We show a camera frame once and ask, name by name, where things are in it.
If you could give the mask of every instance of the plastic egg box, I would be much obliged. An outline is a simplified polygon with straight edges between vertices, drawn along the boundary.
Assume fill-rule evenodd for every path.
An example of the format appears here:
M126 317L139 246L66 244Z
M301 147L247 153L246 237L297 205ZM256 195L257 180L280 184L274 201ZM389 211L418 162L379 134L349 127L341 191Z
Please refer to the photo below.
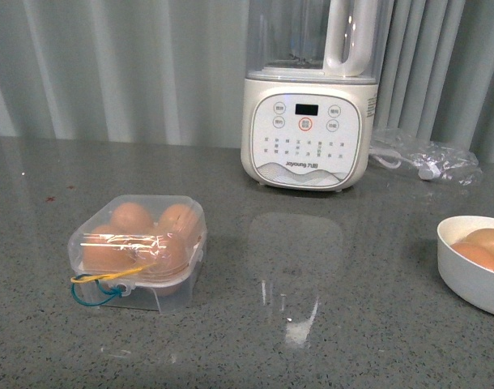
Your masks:
M103 276L76 284L79 298L98 305L166 313L187 306L206 251L200 204L186 196L124 195L85 222L69 240L75 275Z

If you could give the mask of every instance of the blender handle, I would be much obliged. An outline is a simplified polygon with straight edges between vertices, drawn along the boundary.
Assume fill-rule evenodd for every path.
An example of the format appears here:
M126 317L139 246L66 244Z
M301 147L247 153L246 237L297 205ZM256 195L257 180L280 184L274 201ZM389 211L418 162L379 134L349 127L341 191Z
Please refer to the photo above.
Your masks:
M347 60L342 62L349 0L331 0L323 65L325 75L349 77L360 75L365 70L371 59L377 4L377 0L355 0L349 54Z

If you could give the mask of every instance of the white curtain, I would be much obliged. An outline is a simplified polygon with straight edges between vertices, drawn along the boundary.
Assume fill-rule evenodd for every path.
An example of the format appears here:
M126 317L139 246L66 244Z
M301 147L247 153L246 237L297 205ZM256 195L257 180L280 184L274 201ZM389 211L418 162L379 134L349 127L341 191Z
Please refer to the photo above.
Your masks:
M0 0L0 135L239 147L247 0ZM494 162L494 0L396 0L376 124Z

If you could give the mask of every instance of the red power button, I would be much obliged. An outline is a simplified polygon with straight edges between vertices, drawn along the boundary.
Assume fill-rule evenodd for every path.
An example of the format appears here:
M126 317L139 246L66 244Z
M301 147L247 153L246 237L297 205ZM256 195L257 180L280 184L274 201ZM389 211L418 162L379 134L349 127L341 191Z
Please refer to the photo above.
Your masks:
M312 128L312 119L310 118L302 118L299 120L299 129L301 131L308 131Z

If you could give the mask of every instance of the blender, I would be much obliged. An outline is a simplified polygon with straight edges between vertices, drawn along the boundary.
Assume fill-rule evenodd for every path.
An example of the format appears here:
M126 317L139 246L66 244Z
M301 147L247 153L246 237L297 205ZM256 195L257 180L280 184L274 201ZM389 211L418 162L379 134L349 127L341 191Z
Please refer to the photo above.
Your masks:
M392 0L251 0L241 162L256 181L342 190L368 164Z

